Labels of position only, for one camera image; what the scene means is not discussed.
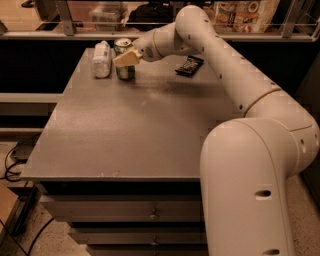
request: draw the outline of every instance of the drawer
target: drawer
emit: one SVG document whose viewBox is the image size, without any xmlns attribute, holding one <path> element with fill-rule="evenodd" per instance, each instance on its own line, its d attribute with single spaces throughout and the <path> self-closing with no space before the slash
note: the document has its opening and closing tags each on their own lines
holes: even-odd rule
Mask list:
<svg viewBox="0 0 320 256">
<path fill-rule="evenodd" d="M 206 245 L 108 246 L 88 245 L 91 256 L 209 256 Z"/>
<path fill-rule="evenodd" d="M 198 222 L 198 195 L 43 195 L 42 205 L 65 222 Z"/>
<path fill-rule="evenodd" d="M 78 244 L 206 244 L 204 223 L 156 224 L 110 223 L 106 228 L 72 228 L 69 235 Z"/>
</svg>

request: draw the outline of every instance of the black bag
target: black bag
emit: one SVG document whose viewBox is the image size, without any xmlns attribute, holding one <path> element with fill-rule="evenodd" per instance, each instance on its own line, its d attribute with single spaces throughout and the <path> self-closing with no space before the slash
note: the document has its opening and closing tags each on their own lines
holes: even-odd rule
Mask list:
<svg viewBox="0 0 320 256">
<path fill-rule="evenodd" d="M 127 27 L 135 27 L 140 31 L 148 31 L 171 22 L 173 22 L 172 6 L 163 2 L 149 2 L 148 4 L 140 5 L 130 13 Z"/>
</svg>

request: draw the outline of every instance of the gray tabletop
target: gray tabletop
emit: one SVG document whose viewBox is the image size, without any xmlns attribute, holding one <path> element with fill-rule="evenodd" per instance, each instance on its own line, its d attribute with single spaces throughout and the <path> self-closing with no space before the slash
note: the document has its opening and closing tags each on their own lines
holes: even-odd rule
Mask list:
<svg viewBox="0 0 320 256">
<path fill-rule="evenodd" d="M 136 79 L 90 70 L 87 49 L 22 174 L 34 181 L 198 180 L 204 139 L 234 118 L 232 104 L 205 63 L 176 75 L 186 57 L 136 66 Z"/>
</svg>

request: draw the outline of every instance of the bottle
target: bottle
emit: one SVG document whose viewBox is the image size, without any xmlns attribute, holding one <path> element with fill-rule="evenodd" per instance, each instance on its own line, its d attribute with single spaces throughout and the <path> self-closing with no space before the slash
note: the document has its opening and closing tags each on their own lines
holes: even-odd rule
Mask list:
<svg viewBox="0 0 320 256">
<path fill-rule="evenodd" d="M 91 62 L 91 71 L 97 78 L 104 78 L 111 70 L 111 47 L 106 41 L 96 44 Z"/>
</svg>

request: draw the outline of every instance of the snack bag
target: snack bag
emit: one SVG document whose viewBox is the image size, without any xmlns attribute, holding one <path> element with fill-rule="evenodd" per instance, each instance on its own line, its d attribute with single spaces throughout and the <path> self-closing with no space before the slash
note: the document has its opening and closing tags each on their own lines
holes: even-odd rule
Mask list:
<svg viewBox="0 0 320 256">
<path fill-rule="evenodd" d="M 272 21 L 280 0 L 215 2 L 212 23 L 219 33 L 262 33 Z"/>
</svg>

